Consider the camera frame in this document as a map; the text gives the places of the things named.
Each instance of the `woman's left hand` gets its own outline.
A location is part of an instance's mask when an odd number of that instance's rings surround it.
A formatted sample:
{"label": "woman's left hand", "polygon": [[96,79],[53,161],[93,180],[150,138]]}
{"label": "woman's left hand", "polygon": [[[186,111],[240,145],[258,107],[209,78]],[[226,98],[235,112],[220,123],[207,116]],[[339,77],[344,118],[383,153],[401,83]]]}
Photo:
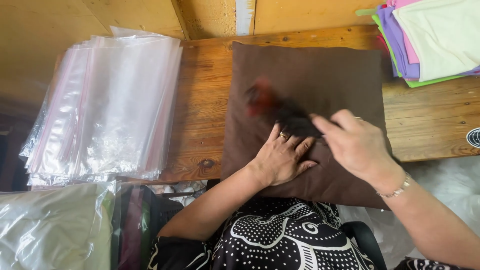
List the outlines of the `woman's left hand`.
{"label": "woman's left hand", "polygon": [[291,136],[286,140],[279,136],[279,133],[280,125],[275,124],[267,142],[256,158],[247,165],[264,186],[286,183],[308,168],[317,165],[311,160],[298,163],[303,154],[314,144],[315,138],[302,139]]}

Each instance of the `wooden wall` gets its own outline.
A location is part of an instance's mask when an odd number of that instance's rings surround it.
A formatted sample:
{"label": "wooden wall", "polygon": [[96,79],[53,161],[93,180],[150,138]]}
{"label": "wooden wall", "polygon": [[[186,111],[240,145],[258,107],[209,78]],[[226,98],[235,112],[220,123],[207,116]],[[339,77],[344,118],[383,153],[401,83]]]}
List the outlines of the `wooden wall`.
{"label": "wooden wall", "polygon": [[110,25],[180,39],[371,23],[382,0],[0,0],[0,113],[34,119],[57,55]]}

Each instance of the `gold ring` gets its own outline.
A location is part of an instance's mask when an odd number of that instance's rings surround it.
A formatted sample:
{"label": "gold ring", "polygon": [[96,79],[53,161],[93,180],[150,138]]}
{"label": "gold ring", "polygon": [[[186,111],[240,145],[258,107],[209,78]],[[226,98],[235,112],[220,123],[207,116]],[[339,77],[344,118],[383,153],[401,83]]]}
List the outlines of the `gold ring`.
{"label": "gold ring", "polygon": [[290,135],[286,132],[280,132],[278,135],[284,138],[285,140],[288,140],[288,138],[290,137]]}

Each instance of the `brown pillow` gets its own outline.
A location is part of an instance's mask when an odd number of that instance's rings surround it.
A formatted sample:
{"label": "brown pillow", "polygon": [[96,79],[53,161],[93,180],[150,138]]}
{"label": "brown pillow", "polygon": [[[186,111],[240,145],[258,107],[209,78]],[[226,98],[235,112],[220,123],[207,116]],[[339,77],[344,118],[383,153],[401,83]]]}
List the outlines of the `brown pillow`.
{"label": "brown pillow", "polygon": [[[381,51],[349,48],[285,48],[233,43],[233,67],[225,121],[221,179],[255,158],[274,123],[246,116],[245,91],[259,76],[292,98],[306,112],[329,118],[349,109],[380,127],[386,137],[381,82]],[[310,201],[388,209],[374,189],[346,171],[323,139],[305,157],[318,162],[294,180],[259,194]]]}

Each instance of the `wood knot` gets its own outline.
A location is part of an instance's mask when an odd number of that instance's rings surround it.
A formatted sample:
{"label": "wood knot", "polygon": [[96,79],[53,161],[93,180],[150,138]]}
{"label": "wood knot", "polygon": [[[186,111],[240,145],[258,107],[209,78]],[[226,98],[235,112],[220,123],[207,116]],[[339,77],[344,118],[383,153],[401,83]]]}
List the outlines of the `wood knot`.
{"label": "wood knot", "polygon": [[213,165],[215,165],[215,162],[211,159],[203,159],[197,165],[205,169],[210,169],[213,167]]}

